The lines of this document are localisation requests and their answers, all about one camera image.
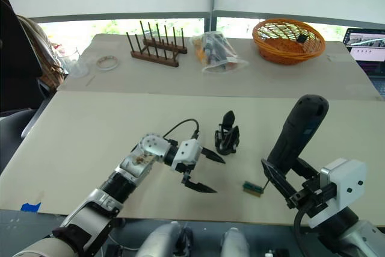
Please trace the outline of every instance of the laptop screen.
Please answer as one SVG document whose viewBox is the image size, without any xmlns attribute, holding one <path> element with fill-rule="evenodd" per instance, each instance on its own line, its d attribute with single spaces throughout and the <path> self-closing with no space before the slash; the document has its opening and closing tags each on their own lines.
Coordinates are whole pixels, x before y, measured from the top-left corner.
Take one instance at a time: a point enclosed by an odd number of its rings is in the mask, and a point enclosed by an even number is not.
<svg viewBox="0 0 385 257">
<path fill-rule="evenodd" d="M 385 31 L 348 29 L 343 43 L 356 61 L 385 61 Z"/>
</svg>

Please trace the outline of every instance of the plastic bag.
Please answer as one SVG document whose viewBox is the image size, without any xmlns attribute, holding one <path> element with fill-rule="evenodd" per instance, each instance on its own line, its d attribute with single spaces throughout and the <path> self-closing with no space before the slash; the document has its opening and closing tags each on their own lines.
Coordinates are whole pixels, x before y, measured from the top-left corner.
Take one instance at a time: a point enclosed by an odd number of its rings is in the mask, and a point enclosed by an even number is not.
<svg viewBox="0 0 385 257">
<path fill-rule="evenodd" d="M 190 39 L 198 59 L 204 65 L 202 72 L 234 72 L 248 65 L 247 61 L 238 57 L 220 31 L 210 31 Z"/>
</svg>

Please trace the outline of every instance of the black handle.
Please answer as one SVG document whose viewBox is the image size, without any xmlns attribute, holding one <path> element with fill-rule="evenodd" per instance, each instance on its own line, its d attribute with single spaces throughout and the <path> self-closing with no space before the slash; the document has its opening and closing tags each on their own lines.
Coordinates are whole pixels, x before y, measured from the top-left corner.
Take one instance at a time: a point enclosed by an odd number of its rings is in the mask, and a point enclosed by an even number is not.
<svg viewBox="0 0 385 257">
<path fill-rule="evenodd" d="M 301 97 L 286 119 L 267 161 L 284 175 L 287 174 L 317 131 L 328 109 L 329 104 L 322 96 L 307 94 Z"/>
</svg>

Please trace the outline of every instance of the wooden peg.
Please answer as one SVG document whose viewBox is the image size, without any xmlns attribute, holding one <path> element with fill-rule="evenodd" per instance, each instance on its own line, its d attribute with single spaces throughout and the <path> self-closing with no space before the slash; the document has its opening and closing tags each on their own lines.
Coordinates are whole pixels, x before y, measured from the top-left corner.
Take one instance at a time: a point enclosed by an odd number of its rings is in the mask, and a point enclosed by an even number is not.
<svg viewBox="0 0 385 257">
<path fill-rule="evenodd" d="M 185 37 L 183 36 L 183 28 L 180 29 L 182 32 L 182 47 L 185 48 Z"/>
<path fill-rule="evenodd" d="M 159 27 L 158 27 L 158 24 L 156 24 L 156 31 L 158 32 L 158 39 L 159 39 L 159 42 L 161 42 L 161 34 L 159 33 Z"/>
<path fill-rule="evenodd" d="M 174 45 L 176 46 L 175 27 L 173 27 L 173 31 L 174 31 Z"/>
<path fill-rule="evenodd" d="M 154 48 L 155 48 L 155 53 L 156 53 L 156 57 L 159 58 L 159 54 L 158 54 L 158 48 L 156 47 L 156 41 L 155 39 L 152 39 L 152 42 L 154 44 Z"/>
<path fill-rule="evenodd" d="M 138 40 L 138 36 L 137 36 L 137 34 L 136 34 L 136 33 L 135 33 L 135 38 L 137 39 L 137 43 L 138 43 L 138 48 L 139 48 L 140 54 L 142 54 L 142 49 L 140 48 L 140 44 L 139 44 L 139 40 Z"/>
<path fill-rule="evenodd" d="M 167 42 L 167 45 L 168 45 L 168 36 L 167 36 L 167 29 L 166 29 L 166 26 L 164 26 L 164 31 L 166 32 L 166 42 Z"/>
<path fill-rule="evenodd" d="M 166 50 L 165 50 L 165 49 L 163 49 L 163 51 L 164 51 L 164 58 L 165 58 L 165 59 L 167 59 Z"/>
<path fill-rule="evenodd" d="M 132 42 L 131 42 L 131 39 L 130 39 L 130 36 L 127 34 L 127 38 L 128 38 L 128 42 L 130 43 L 130 46 L 131 46 L 131 51 L 133 52 L 134 51 L 134 47 L 132 46 Z"/>
<path fill-rule="evenodd" d="M 143 38 L 146 39 L 146 35 L 145 35 L 144 29 L 143 29 L 142 20 L 139 20 L 139 22 L 140 22 L 140 27 L 142 27 Z"/>
<path fill-rule="evenodd" d="M 150 22 L 149 22 L 149 30 L 150 30 L 150 36 L 151 36 L 151 39 L 153 39 L 153 37 L 152 37 L 152 31 L 151 31 L 151 26 L 150 26 Z"/>
</svg>

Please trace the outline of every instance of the white table surface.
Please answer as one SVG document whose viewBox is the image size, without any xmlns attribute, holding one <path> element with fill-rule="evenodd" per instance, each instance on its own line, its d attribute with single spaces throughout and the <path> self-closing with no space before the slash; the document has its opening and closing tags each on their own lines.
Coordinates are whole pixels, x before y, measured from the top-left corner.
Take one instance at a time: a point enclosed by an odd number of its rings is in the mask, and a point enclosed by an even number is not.
<svg viewBox="0 0 385 257">
<path fill-rule="evenodd" d="M 180 65 L 174 68 L 132 58 L 126 36 L 98 34 L 81 56 L 90 66 L 90 74 L 80 79 L 68 77 L 59 90 L 264 98 L 299 98 L 309 93 L 327 99 L 382 100 L 341 42 L 327 42 L 322 55 L 295 66 L 265 61 L 252 39 L 229 42 L 250 65 L 234 73 L 214 75 L 202 73 L 188 39 L 188 53 L 179 56 Z M 328 54 L 336 62 L 331 62 Z M 95 63 L 105 55 L 115 55 L 119 67 L 99 71 Z"/>
<path fill-rule="evenodd" d="M 263 185 L 260 159 L 267 157 L 296 99 L 215 98 L 155 94 L 59 91 L 0 175 L 0 208 L 20 210 L 41 202 L 39 212 L 68 214 L 98 187 L 147 132 L 160 134 L 177 122 L 200 122 L 202 144 L 214 149 L 214 131 L 228 110 L 241 138 L 227 164 L 201 157 L 192 180 L 218 194 L 184 187 L 182 175 L 155 164 L 126 202 L 121 217 L 292 224 L 295 210 L 269 185 L 257 198 L 242 190 L 248 180 Z M 329 112 L 301 157 L 319 170 L 339 157 L 368 165 L 365 195 L 351 207 L 363 219 L 385 225 L 385 102 L 330 101 Z M 187 139 L 194 127 L 180 127 Z M 288 180 L 300 189 L 302 179 Z"/>
</svg>

